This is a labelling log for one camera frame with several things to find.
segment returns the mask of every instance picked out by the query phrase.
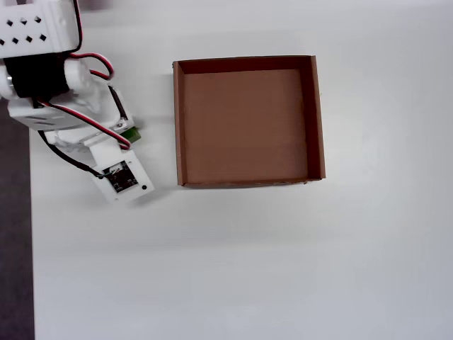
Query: white surface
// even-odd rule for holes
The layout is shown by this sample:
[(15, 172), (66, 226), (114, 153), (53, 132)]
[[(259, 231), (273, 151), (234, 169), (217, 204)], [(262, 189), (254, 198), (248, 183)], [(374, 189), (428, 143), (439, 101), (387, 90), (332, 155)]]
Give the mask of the white surface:
[[(113, 207), (31, 132), (37, 340), (452, 338), (451, 3), (111, 4), (83, 51), (156, 192)], [(286, 54), (317, 56), (327, 179), (178, 188), (172, 61)]]

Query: red wire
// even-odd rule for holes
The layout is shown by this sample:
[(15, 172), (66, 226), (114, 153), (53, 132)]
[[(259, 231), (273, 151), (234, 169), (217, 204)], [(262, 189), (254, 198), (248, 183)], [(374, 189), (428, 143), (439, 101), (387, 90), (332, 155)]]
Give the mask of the red wire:
[(65, 113), (68, 113), (68, 114), (70, 114), (70, 115), (72, 115), (72, 116), (84, 121), (85, 123), (88, 123), (89, 125), (95, 127), (96, 129), (100, 130), (101, 132), (104, 132), (105, 134), (115, 138), (119, 143), (122, 143), (122, 144), (120, 144), (120, 147), (123, 150), (129, 150), (130, 147), (131, 147), (131, 143), (129, 142), (129, 140), (127, 140), (123, 136), (117, 134), (115, 131), (112, 131), (112, 130), (102, 126), (100, 123), (98, 123), (95, 120), (83, 115), (80, 112), (77, 112), (77, 111), (72, 110), (70, 108), (66, 108), (64, 106), (51, 104), (49, 102), (41, 102), (41, 104), (45, 105), (45, 106), (48, 106), (50, 108), (56, 108), (57, 110), (61, 110), (61, 111), (65, 112)]
[(69, 56), (73, 59), (94, 58), (102, 62), (104, 66), (107, 68), (109, 75), (95, 71), (93, 69), (90, 70), (91, 74), (94, 74), (95, 76), (98, 76), (102, 79), (111, 80), (115, 75), (115, 70), (113, 69), (112, 64), (107, 60), (107, 58), (105, 58), (102, 55), (99, 55), (98, 53), (82, 53), (80, 55), (71, 53)]

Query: open cardboard box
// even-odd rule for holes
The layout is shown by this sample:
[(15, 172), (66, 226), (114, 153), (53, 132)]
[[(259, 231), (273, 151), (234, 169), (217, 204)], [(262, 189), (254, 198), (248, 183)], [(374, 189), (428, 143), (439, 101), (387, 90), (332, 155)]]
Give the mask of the open cardboard box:
[(326, 177), (314, 56), (173, 63), (178, 184)]

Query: white plastic part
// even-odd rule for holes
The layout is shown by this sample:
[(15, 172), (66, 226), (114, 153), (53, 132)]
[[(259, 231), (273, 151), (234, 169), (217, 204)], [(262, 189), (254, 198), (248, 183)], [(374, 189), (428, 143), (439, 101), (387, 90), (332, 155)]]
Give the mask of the white plastic part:
[(64, 76), (68, 87), (78, 94), (89, 95), (95, 91), (93, 76), (83, 60), (66, 59)]
[(0, 98), (4, 97), (8, 100), (17, 99), (18, 96), (14, 91), (14, 86), (8, 70), (5, 65), (0, 62)]
[(65, 52), (78, 44), (71, 0), (35, 0), (16, 6), (0, 0), (0, 59)]
[[(54, 97), (52, 103), (66, 106), (83, 113), (107, 128), (116, 128), (122, 121), (108, 85), (101, 80), (93, 80), (93, 83), (96, 90), (93, 91), (93, 94), (90, 93), (89, 96), (79, 96), (75, 99), (74, 95), (68, 92)], [(12, 118), (27, 125), (30, 129), (43, 131), (56, 130), (55, 133), (57, 134), (56, 138), (58, 140), (73, 145), (80, 144), (81, 141), (101, 134), (96, 128), (56, 108), (49, 108), (47, 106), (33, 108), (30, 104), (30, 99), (27, 98), (10, 101), (8, 111)], [(133, 124), (133, 120), (129, 118), (125, 124), (122, 123), (121, 128), (117, 132), (122, 132), (132, 127)]]
[(94, 183), (109, 202), (124, 203), (146, 195), (154, 190), (153, 183), (149, 179), (133, 150), (122, 152), (116, 140), (109, 138), (103, 142), (91, 145), (90, 151), (97, 164), (93, 169), (97, 172), (104, 174), (106, 169), (114, 169), (124, 162), (132, 172), (135, 180), (137, 180), (137, 184), (117, 193), (113, 188), (112, 183), (107, 178), (99, 179), (91, 176)]

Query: black wire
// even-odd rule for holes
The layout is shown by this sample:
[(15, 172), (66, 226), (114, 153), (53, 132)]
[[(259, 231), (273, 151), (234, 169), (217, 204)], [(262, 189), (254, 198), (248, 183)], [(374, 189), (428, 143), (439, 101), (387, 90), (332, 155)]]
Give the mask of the black wire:
[(88, 165), (84, 164), (84, 163), (81, 163), (79, 161), (76, 161), (75, 159), (72, 159), (71, 157), (69, 157), (67, 154), (63, 153), (60, 149), (58, 149), (56, 146), (50, 144), (48, 141), (47, 141), (47, 138), (44, 134), (44, 131), (38, 131), (38, 133), (40, 134), (42, 140), (44, 140), (45, 144), (47, 144), (47, 146), (60, 158), (62, 158), (63, 160), (65, 160), (66, 162), (74, 165), (75, 167), (79, 168), (80, 170), (83, 170), (83, 171), (87, 171), (91, 174), (93, 174), (94, 176), (98, 177), (98, 178), (103, 178), (104, 175), (98, 173), (96, 170), (90, 168)]

